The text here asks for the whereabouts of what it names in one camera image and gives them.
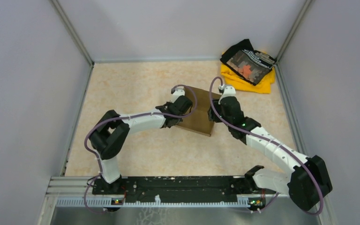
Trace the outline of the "yellow folded cloth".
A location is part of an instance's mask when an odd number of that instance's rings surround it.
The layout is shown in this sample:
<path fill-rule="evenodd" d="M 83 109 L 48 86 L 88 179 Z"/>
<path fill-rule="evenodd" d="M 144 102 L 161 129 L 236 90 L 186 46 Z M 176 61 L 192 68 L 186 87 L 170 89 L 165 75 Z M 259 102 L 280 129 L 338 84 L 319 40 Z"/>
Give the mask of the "yellow folded cloth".
<path fill-rule="evenodd" d="M 257 50 L 235 50 L 223 52 L 220 58 L 220 73 L 225 83 L 236 90 L 271 93 L 275 82 L 276 59 Z"/>

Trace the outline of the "aluminium front rail frame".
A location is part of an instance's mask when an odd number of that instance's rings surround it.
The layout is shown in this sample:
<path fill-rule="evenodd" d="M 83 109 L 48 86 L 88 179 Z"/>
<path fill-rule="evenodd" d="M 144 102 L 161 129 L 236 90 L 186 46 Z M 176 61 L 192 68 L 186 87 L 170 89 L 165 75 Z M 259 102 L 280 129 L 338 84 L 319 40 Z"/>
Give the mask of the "aluminium front rail frame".
<path fill-rule="evenodd" d="M 47 195 L 70 197 L 70 203 L 114 207 L 240 207 L 256 210 L 275 195 L 254 189 L 243 176 L 123 177 L 113 184 L 102 178 L 51 178 Z"/>

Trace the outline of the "brown cardboard box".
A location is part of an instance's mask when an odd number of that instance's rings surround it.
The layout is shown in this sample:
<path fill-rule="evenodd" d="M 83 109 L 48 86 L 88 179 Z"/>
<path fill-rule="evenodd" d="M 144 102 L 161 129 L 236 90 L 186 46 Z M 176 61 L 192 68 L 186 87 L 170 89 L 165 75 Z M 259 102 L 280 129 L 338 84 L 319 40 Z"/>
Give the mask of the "brown cardboard box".
<path fill-rule="evenodd" d="M 190 88 L 197 98 L 196 110 L 190 116 L 183 118 L 183 121 L 176 126 L 197 134 L 211 136 L 215 123 L 210 121 L 208 117 L 210 108 L 209 92 L 195 87 Z"/>

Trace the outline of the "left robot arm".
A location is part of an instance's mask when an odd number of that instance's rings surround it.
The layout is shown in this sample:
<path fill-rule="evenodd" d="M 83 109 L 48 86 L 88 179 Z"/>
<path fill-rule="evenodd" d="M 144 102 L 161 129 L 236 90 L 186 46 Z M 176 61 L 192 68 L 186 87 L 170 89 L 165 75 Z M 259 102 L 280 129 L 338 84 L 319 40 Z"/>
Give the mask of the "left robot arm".
<path fill-rule="evenodd" d="M 192 106 L 192 101 L 182 95 L 140 114 L 121 115 L 114 110 L 107 111 L 84 140 L 86 150 L 97 158 L 104 189 L 110 194 L 121 190 L 117 155 L 129 135 L 178 125 L 190 115 Z"/>

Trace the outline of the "black printed folded shirt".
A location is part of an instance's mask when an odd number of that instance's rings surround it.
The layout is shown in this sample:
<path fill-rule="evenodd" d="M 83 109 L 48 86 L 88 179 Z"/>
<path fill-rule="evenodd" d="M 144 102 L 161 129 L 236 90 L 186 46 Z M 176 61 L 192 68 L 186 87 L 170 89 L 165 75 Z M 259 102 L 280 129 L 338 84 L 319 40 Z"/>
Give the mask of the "black printed folded shirt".
<path fill-rule="evenodd" d="M 236 76 L 256 86 L 273 70 L 277 59 L 254 49 L 249 39 L 232 45 L 220 58 L 220 61 Z"/>

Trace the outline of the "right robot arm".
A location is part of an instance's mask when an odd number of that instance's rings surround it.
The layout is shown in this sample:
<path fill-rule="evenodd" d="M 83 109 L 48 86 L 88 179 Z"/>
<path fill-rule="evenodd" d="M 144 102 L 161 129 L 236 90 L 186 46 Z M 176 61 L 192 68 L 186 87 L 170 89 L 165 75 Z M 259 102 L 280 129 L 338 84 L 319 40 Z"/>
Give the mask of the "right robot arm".
<path fill-rule="evenodd" d="M 256 165 L 245 173 L 245 187 L 250 193 L 261 189 L 284 194 L 309 215 L 319 215 L 324 197 L 333 190 L 325 161 L 315 155 L 296 152 L 272 136 L 259 122 L 244 116 L 236 97 L 210 98 L 208 117 L 222 122 L 231 135 L 245 145 L 261 152 L 282 172 Z"/>

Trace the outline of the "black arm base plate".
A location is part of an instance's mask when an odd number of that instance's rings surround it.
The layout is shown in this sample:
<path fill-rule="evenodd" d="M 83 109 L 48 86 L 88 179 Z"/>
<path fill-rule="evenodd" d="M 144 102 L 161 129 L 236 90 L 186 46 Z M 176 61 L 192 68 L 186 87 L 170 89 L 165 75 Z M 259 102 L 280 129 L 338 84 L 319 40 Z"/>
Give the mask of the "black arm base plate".
<path fill-rule="evenodd" d="M 262 190 L 244 176 L 130 176 L 112 184 L 98 178 L 95 195 L 123 195 L 127 203 L 234 203 L 238 195 L 262 195 Z"/>

